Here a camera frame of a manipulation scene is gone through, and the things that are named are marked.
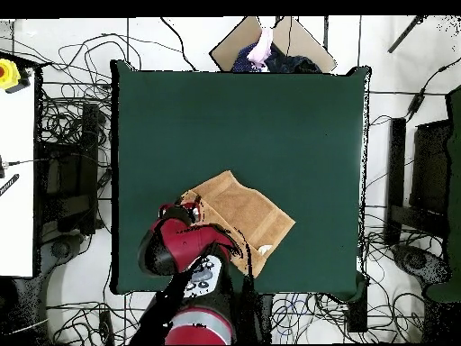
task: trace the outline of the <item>black stand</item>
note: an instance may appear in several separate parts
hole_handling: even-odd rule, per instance
[[[78,143],[41,144],[41,158],[54,159],[39,164],[42,220],[57,221],[60,232],[91,235],[102,228],[96,219],[100,115],[95,105],[84,105]]]
[[[393,46],[389,48],[388,52],[392,53],[400,44],[401,42],[405,39],[405,37],[408,36],[408,34],[412,31],[412,29],[420,22],[422,22],[423,16],[416,16],[413,21],[408,25],[408,27],[403,31],[403,33],[399,36],[399,38],[395,41]]]
[[[394,245],[399,242],[402,225],[442,239],[447,238],[447,158],[443,147],[446,146],[449,131],[449,121],[418,126],[415,134],[412,207],[404,207],[406,122],[404,118],[392,119],[386,187],[387,210],[383,230],[385,244]]]
[[[368,293],[364,287],[362,296],[355,302],[348,304],[345,312],[348,332],[368,332]]]

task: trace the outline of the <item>white table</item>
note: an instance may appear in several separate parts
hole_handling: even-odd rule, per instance
[[[0,89],[0,155],[2,161],[33,157],[34,85],[13,94]],[[0,179],[2,187],[19,179],[0,196],[0,276],[31,277],[33,260],[33,162],[12,166]]]

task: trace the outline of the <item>black cable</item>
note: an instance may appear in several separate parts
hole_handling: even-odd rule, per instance
[[[439,68],[432,76],[429,77],[429,79],[426,81],[424,86],[421,88],[420,92],[416,94],[413,99],[410,102],[410,105],[408,106],[408,114],[410,115],[409,119],[407,120],[407,123],[413,118],[413,116],[420,110],[420,106],[422,105],[422,102],[424,101],[424,94],[426,92],[426,87],[428,86],[429,82],[438,74],[441,73],[448,68],[452,67],[453,65],[456,65],[459,61],[461,61],[461,57],[459,59],[456,59],[455,61],[451,62],[448,65],[445,65],[441,68]]]
[[[83,255],[85,252],[87,252],[90,249],[91,240],[93,240],[93,235],[90,235],[90,241],[88,242],[88,246],[86,247],[86,250],[84,250],[83,252],[78,253],[78,255]]]
[[[8,166],[17,166],[23,163],[29,163],[29,162],[41,162],[44,160],[49,160],[49,159],[30,159],[30,160],[18,160],[16,162],[8,162]]]
[[[380,123],[376,123],[376,121],[377,121],[378,119],[382,118],[382,117],[386,117],[387,119],[386,119],[385,121],[380,122]],[[374,125],[376,125],[376,124],[386,123],[386,122],[391,121],[392,119],[393,119],[393,118],[390,117],[389,115],[383,114],[383,115],[380,115],[380,116],[376,117],[376,118],[370,123],[370,126],[374,126]]]
[[[404,166],[408,166],[408,165],[412,164],[413,162],[414,162],[414,159],[412,159],[412,160],[410,160],[409,162],[405,163]],[[366,187],[365,187],[365,190],[366,190],[367,188],[369,188],[371,185],[373,185],[375,182],[377,182],[379,179],[382,179],[382,178],[386,177],[387,174],[388,174],[388,172],[386,172],[385,174],[383,174],[381,177],[376,178],[376,179],[373,180],[372,182],[368,183],[368,184],[366,185]]]
[[[405,342],[407,343],[410,343],[410,341],[407,340],[407,338],[402,334],[401,332],[401,327],[400,325],[397,323],[397,316],[395,316],[395,304],[397,303],[397,300],[403,296],[413,296],[413,297],[416,297],[418,298],[423,304],[424,304],[424,300],[418,296],[418,295],[415,295],[414,293],[411,293],[411,292],[405,292],[405,293],[400,293],[394,300],[393,300],[393,305],[392,305],[392,317],[393,317],[393,321],[395,323],[395,327],[397,329],[397,332],[401,335],[401,337],[405,340]]]
[[[321,311],[323,311],[332,321],[333,323],[338,327],[339,331],[341,332],[341,334],[347,338],[348,340],[354,342],[354,343],[360,343],[360,342],[357,342],[355,341],[353,338],[351,338],[349,335],[346,334],[345,331],[343,331],[343,329],[341,328],[341,321],[340,320],[337,320],[336,318],[334,318],[330,312],[328,310],[325,310],[322,305],[321,305],[321,300],[319,300],[319,298],[317,297],[317,295],[315,295],[315,304],[319,307],[319,309]]]
[[[111,230],[109,230],[109,229],[107,228],[107,225],[105,225],[105,222],[104,222],[104,220],[103,220],[103,217],[101,216],[101,212],[99,211],[99,206],[97,207],[97,214],[99,215],[99,219],[101,219],[101,222],[103,223],[103,226],[104,226],[105,230],[108,231],[108,232],[112,235]]]
[[[139,327],[140,322],[138,321],[138,319],[136,318],[136,316],[134,315],[131,309],[131,299],[133,298],[133,294],[134,294],[134,291],[130,293],[130,301],[128,302],[128,308],[130,309],[131,317],[133,317],[133,320],[136,322],[137,327]]]
[[[190,61],[187,59],[187,57],[185,56],[183,39],[181,39],[181,36],[179,35],[179,33],[178,33],[169,23],[167,23],[163,17],[160,17],[160,20],[161,20],[162,23],[165,24],[171,31],[173,31],[173,33],[177,36],[177,38],[178,38],[179,41],[181,42],[181,52],[183,53],[183,59],[184,59],[184,61],[187,62],[187,63],[190,65],[190,67],[192,68],[193,71],[196,71],[197,69],[195,68],[195,66],[192,65],[192,64],[190,63]]]
[[[125,36],[123,34],[116,34],[116,33],[102,33],[103,36],[112,36],[112,35],[115,35],[115,36],[122,36],[122,37],[127,37],[128,36]],[[135,39],[134,37],[130,36],[130,40],[135,40],[135,41],[138,41],[138,42],[146,42],[146,43],[151,43],[151,44],[156,44],[156,45],[159,45],[163,48],[166,48],[168,50],[173,50],[173,51],[177,51],[178,53],[183,53],[181,50],[178,50],[178,49],[175,49],[175,48],[170,48],[168,47],[167,45],[163,45],[159,42],[156,42],[156,41],[147,41],[147,40],[140,40],[140,39]]]
[[[127,36],[120,36],[120,35],[116,35],[115,33],[111,33],[110,35],[116,38],[119,38],[121,41],[126,43],[127,47],[132,48],[140,59],[140,54],[129,44]],[[107,45],[107,44],[115,44],[119,48],[120,48],[120,45],[116,43],[115,41],[105,41],[105,42],[95,45],[94,47],[90,47],[88,44],[89,42],[96,41],[97,39],[104,39],[104,38],[107,38],[107,35],[98,36],[93,39],[88,39],[81,44],[72,45],[72,46],[79,45],[79,49],[77,50],[77,53],[71,58],[69,63],[65,62],[65,60],[62,57],[61,52],[64,49],[70,48],[71,47],[70,45],[61,47],[59,49],[59,56],[60,56],[60,59],[63,61],[62,63],[56,63],[56,62],[50,61],[46,57],[42,56],[34,48],[31,48],[25,44],[22,44],[19,41],[18,41],[18,45],[25,46],[26,48],[33,50],[34,52],[37,53],[37,55],[33,55],[30,53],[21,53],[21,52],[17,52],[17,54],[23,54],[26,56],[38,58],[38,61],[42,61],[45,63],[44,66],[50,66],[57,71],[61,71],[65,73],[73,81],[72,85],[61,84],[60,91],[61,91],[62,97],[50,97],[45,91],[45,89],[42,89],[43,115],[42,115],[42,131],[41,131],[41,136],[39,137],[39,139],[41,139],[42,141],[53,141],[53,142],[60,143],[60,144],[80,145],[80,139],[81,139],[82,132],[83,132],[82,131],[83,106],[87,104],[96,104],[100,111],[100,115],[102,116],[102,118],[98,120],[98,125],[97,125],[97,130],[98,130],[97,144],[100,150],[104,150],[103,153],[106,157],[105,163],[101,163],[99,161],[97,161],[97,163],[99,167],[108,168],[108,170],[110,171],[109,159],[107,157],[105,150],[110,149],[110,147],[107,147],[107,146],[109,146],[110,142],[112,141],[111,130],[109,127],[109,123],[111,120],[111,101],[112,101],[111,100],[111,84],[107,80],[107,79],[110,80],[111,77],[103,75],[98,72],[95,66],[95,63],[93,62],[91,53],[94,50],[99,49],[100,47]],[[184,44],[182,42],[181,37],[178,36],[178,38],[181,41],[181,45],[183,48],[182,50],[183,57],[185,57]],[[175,50],[175,49],[169,48],[165,45],[162,45],[154,41],[142,41],[142,40],[134,39],[132,37],[130,37],[130,40],[135,40],[135,41],[140,41],[140,42],[150,42],[150,43],[160,45],[170,50]],[[79,54],[82,54],[84,48],[86,49],[86,51],[83,53],[86,68],[80,68],[80,67],[73,65],[73,63],[75,62],[77,56]],[[125,58],[123,49],[121,49],[121,52],[122,52],[122,56]],[[92,82],[87,83],[87,82],[80,81],[73,74],[71,69],[78,69],[78,70],[85,71],[86,73],[89,74]],[[94,160],[85,154],[81,154],[81,156]],[[28,161],[42,161],[42,160],[44,161],[44,160],[49,160],[49,159],[34,159],[34,160],[28,160]],[[25,163],[25,162],[26,161],[20,161],[14,164],[20,164],[20,163]],[[102,185],[101,194],[104,192],[104,187],[107,185],[107,183],[108,182],[105,182],[105,184]],[[103,224],[106,230],[110,232],[110,230],[105,225],[104,221],[103,221]],[[88,246],[81,253],[85,253],[89,250],[91,243],[92,243],[92,238],[93,236],[90,236],[90,241],[88,243]],[[57,340],[65,330],[71,330],[77,336],[78,340],[71,341],[70,343],[74,343],[74,344],[79,343],[80,345],[83,346],[86,344],[86,342],[89,341],[89,343],[92,346],[94,346],[95,345],[93,341],[94,334],[99,334],[101,336],[102,342],[104,342],[106,339],[103,338],[103,333],[98,329],[92,328],[88,320],[88,317],[87,317],[87,313],[92,313],[94,310],[102,308],[102,307],[110,310],[111,314],[114,314],[115,316],[121,319],[124,319],[124,317],[117,314],[105,302],[106,300],[105,289],[107,288],[107,285],[108,285],[108,281],[109,281],[110,274],[111,274],[111,269],[112,269],[112,264],[109,267],[108,277],[104,284],[104,289],[103,289],[104,302],[103,303],[94,302],[95,306],[89,310],[79,309],[77,313],[74,314],[74,316],[71,317],[70,320],[67,320],[64,323],[63,327],[55,333],[53,337],[54,340]],[[131,315],[135,319],[136,323],[138,323],[136,320],[136,317],[134,316],[132,312],[130,305],[129,305],[129,308],[131,311]],[[77,323],[78,319],[84,319],[84,322]],[[126,318],[126,321],[129,322],[131,326],[134,326],[133,322],[130,319]],[[78,330],[78,328],[84,328],[84,330],[86,331],[86,334],[82,335],[82,333]],[[118,335],[118,333],[114,334],[114,338],[123,339],[123,337]]]
[[[362,15],[358,20],[358,47],[357,47],[357,67],[360,66],[360,48],[362,46]]]
[[[292,26],[293,26],[293,17],[290,16],[290,31],[288,32],[288,49],[286,50],[286,55],[288,56],[288,52],[290,50],[290,44],[292,42]]]
[[[109,279],[111,277],[111,270],[112,270],[112,262],[111,262],[111,265],[109,266],[109,272],[107,273],[107,279],[105,280],[105,284],[104,284],[104,288],[103,288],[103,301],[105,304],[107,304],[105,302],[105,289],[107,288],[107,284],[109,284]]]

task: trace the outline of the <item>tan cloth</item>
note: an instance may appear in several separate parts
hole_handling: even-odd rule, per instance
[[[233,256],[232,262],[245,275],[248,274],[246,240],[252,273],[257,277],[267,258],[293,227],[294,220],[257,190],[241,185],[230,171],[185,192],[183,200],[193,201],[197,195],[202,198],[203,216],[198,224],[217,223],[230,231],[243,254],[243,258]],[[262,246],[271,246],[264,255],[258,252]]]

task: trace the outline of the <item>dark green table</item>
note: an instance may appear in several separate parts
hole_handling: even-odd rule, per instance
[[[138,268],[142,236],[161,204],[226,169],[296,221],[255,280],[259,293],[357,292],[369,68],[347,76],[143,72],[113,61],[112,71],[113,292],[166,286],[169,278]],[[242,275],[231,274],[239,288]]]

